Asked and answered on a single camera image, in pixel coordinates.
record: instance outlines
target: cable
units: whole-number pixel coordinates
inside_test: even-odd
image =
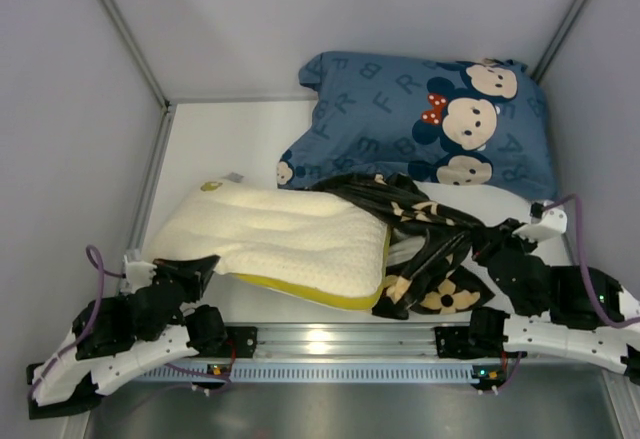
[[[102,254],[100,254],[100,251],[96,246],[89,244],[85,248],[85,252],[87,254],[87,257],[89,258],[89,262],[91,262],[91,264],[98,270],[98,294],[93,304],[91,315],[89,316],[89,320],[87,321],[87,324],[84,326],[84,329],[82,330],[80,335],[76,338],[76,340],[73,341],[71,344],[60,349],[56,353],[56,355],[49,361],[49,363],[45,366],[44,370],[42,371],[42,374],[40,374],[40,377],[33,381],[33,384],[31,384],[31,387],[29,388],[28,397],[30,399],[33,399],[33,395],[35,394],[38,386],[47,377],[47,375],[49,374],[53,366],[55,366],[58,363],[58,361],[62,358],[62,356],[67,352],[69,352],[74,347],[76,347],[82,341],[84,341],[84,339],[89,335],[89,333],[91,332],[91,329],[93,329],[93,325],[96,322],[96,318],[98,317],[98,312],[100,312],[100,305],[102,304],[102,296],[104,295],[104,279],[105,279],[105,276],[107,275],[106,271],[104,270],[104,261],[102,260]]]
[[[176,372],[180,372],[187,376],[195,376],[195,377],[204,377],[207,379],[222,379],[227,384],[231,384],[231,370],[233,368],[233,364],[236,362],[236,346],[231,341],[227,341],[227,344],[231,346],[231,362],[229,363],[229,371],[224,374],[207,374],[206,372],[194,371],[192,369],[187,369],[185,367],[176,366],[175,364],[167,363],[166,367],[169,369],[173,369]]]
[[[507,380],[504,381],[504,383],[497,388],[499,392],[504,391],[504,389],[513,382],[513,378],[516,376],[516,372],[518,372],[518,370],[520,369],[521,360],[522,360],[522,352],[518,352],[518,356],[516,357],[516,362],[513,363],[513,368],[511,369],[511,372],[509,373]]]
[[[92,265],[95,269],[98,269],[98,270],[99,270],[98,263],[97,263],[97,261],[93,258],[92,254],[91,254],[91,251],[89,250],[89,248],[90,248],[90,247],[91,247],[91,248],[93,248],[93,250],[98,251],[98,248],[96,248],[95,246],[87,246],[87,247],[85,248],[85,253],[87,254],[87,259],[89,259],[89,262],[91,263],[91,265]],[[118,273],[116,273],[116,272],[107,271],[107,270],[104,268],[104,264],[103,264],[102,270],[104,271],[104,275],[105,275],[105,276],[109,276],[109,277],[116,277],[116,278],[118,278],[118,279],[122,279],[122,278],[124,277],[124,274],[118,274]]]
[[[596,312],[597,316],[600,320],[609,327],[613,327],[615,329],[622,329],[632,324],[640,323],[640,317],[634,317],[633,319],[627,319],[622,322],[614,322],[612,321],[607,313],[600,305],[598,301],[596,291],[593,288],[593,281],[591,280],[591,274],[589,274],[589,268],[587,267],[587,254],[584,246],[584,229],[583,229],[583,217],[582,217],[582,200],[577,194],[569,194],[566,197],[563,197],[559,201],[554,202],[553,204],[549,204],[543,208],[543,211],[548,211],[550,209],[561,206],[569,201],[574,201],[576,205],[576,245],[578,249],[578,266],[580,267],[580,274],[582,275],[582,282],[584,284],[584,288],[587,291],[587,296],[589,296],[589,302],[591,302],[591,306]]]

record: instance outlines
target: gray wall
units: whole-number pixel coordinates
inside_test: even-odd
[[[57,438],[25,366],[96,294],[84,245],[118,266],[160,110],[97,0],[0,10],[0,435]]]
[[[535,66],[571,0],[117,0],[171,99],[310,97],[315,54],[346,49]]]
[[[585,203],[590,265],[640,297],[640,0],[591,0],[544,80],[564,192]]]

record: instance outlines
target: memory foam pillow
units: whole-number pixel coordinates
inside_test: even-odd
[[[387,226],[322,192],[207,182],[182,202],[143,259],[220,256],[215,271],[342,309],[382,292]]]
[[[400,172],[491,184],[528,199],[556,194],[546,100],[504,63],[326,52],[299,73],[318,93],[311,129],[282,156],[277,182],[303,188],[347,172]]]

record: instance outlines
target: robotic arm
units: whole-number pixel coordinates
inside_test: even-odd
[[[516,314],[483,307],[472,312],[469,327],[436,328],[438,355],[475,359],[546,354],[588,362],[640,385],[640,324],[605,324],[578,266],[547,266],[528,254],[537,242],[566,230],[566,215],[559,209],[545,211],[534,204],[532,215],[533,224],[508,219],[476,238],[474,247],[473,259],[487,268]],[[588,270],[600,307],[611,321],[640,316],[640,303],[618,281]]]
[[[44,364],[27,368],[30,418],[85,412],[156,367],[214,355],[227,339],[218,309],[203,305],[183,316],[180,306],[201,299],[218,259],[149,264],[126,257],[131,294],[103,299],[89,334],[82,338],[96,306],[96,301],[90,303],[58,352]]]

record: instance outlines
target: garment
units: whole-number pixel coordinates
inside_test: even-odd
[[[347,174],[321,181],[311,190],[353,203],[403,237],[424,238],[413,257],[387,267],[387,282],[374,315],[407,319],[409,310],[449,314],[480,307],[493,298],[480,278],[460,265],[471,249],[473,231],[484,230],[485,225],[431,201],[409,177],[395,174],[385,181],[380,174]]]

